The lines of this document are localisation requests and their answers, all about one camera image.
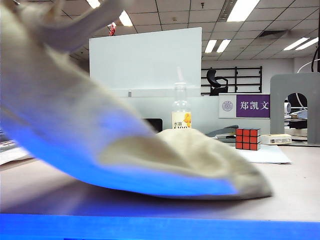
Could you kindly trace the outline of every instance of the gray monitor stand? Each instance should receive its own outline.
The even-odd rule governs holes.
[[[320,73],[275,75],[270,81],[270,133],[283,134],[284,101],[292,93],[308,102],[308,144],[320,145]]]

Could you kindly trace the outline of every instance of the ceiling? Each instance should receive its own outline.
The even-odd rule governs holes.
[[[54,1],[30,1],[52,5]],[[116,35],[139,34],[175,29],[202,27],[202,60],[286,59],[306,57],[316,50],[316,44],[303,50],[283,51],[302,37],[316,38],[319,25],[319,0],[260,0],[243,22],[217,22],[225,0],[135,0],[126,9],[133,26],[117,26]],[[89,10],[86,0],[66,0],[61,17],[72,21]],[[266,30],[289,30],[283,36],[261,38]],[[108,36],[107,27],[91,37]],[[231,39],[222,53],[215,52],[223,39]],[[218,40],[211,53],[204,53],[209,40]],[[89,59],[89,44],[71,56]]]

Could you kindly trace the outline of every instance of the blue edge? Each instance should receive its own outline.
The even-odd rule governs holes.
[[[1,240],[320,240],[320,221],[0,214]]]

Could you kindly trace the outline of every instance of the rubik's cube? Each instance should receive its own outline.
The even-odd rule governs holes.
[[[260,128],[237,128],[235,130],[235,148],[259,150],[260,132]]]

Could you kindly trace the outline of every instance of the white paper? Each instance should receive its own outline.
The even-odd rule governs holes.
[[[250,163],[287,164],[292,162],[277,145],[261,144],[258,151],[235,150]]]
[[[3,152],[0,152],[0,165],[10,161],[17,161],[32,158],[30,153],[23,147],[15,147]]]

